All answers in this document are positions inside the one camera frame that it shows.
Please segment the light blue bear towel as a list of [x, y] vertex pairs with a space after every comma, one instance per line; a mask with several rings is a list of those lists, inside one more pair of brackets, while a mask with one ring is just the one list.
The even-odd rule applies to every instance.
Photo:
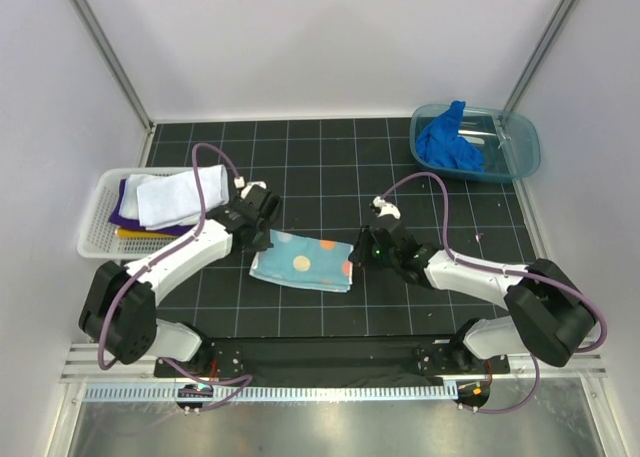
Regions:
[[122, 181], [124, 190], [122, 191], [121, 203], [118, 207], [118, 215], [130, 220], [139, 219], [139, 206], [137, 189], [148, 182], [163, 179], [163, 176], [148, 174], [132, 174]]

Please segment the orange patterned towel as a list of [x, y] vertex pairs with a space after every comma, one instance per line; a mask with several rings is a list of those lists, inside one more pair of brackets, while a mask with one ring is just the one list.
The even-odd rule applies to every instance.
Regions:
[[302, 290], [347, 293], [351, 289], [351, 244], [277, 230], [270, 238], [272, 246], [253, 258], [251, 277]]

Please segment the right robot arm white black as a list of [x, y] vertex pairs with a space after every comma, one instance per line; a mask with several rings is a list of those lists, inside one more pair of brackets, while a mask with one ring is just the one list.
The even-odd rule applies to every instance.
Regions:
[[432, 355], [463, 373], [491, 358], [524, 352], [563, 367], [598, 322], [555, 263], [500, 265], [470, 258], [418, 242], [390, 215], [361, 228], [349, 260], [356, 267], [391, 269], [411, 285], [466, 294], [505, 309], [505, 317], [468, 319]]

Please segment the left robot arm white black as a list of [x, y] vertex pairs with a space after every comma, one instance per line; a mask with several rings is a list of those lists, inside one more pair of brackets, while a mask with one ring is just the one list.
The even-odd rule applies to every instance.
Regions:
[[155, 253], [126, 265], [109, 261], [95, 272], [79, 328], [99, 345], [101, 369], [145, 356], [172, 363], [190, 377], [213, 364], [212, 340], [187, 323], [162, 320], [161, 302], [207, 265], [234, 253], [271, 247], [270, 230], [282, 199], [263, 182], [251, 182], [226, 204], [208, 211], [194, 229]]

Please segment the white towel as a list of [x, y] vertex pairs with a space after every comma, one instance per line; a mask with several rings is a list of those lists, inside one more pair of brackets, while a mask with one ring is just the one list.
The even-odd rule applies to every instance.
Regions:
[[228, 176], [222, 165], [199, 167], [142, 183], [136, 189], [138, 221], [146, 229], [186, 225], [201, 215], [196, 178], [204, 195], [205, 211], [229, 201]]

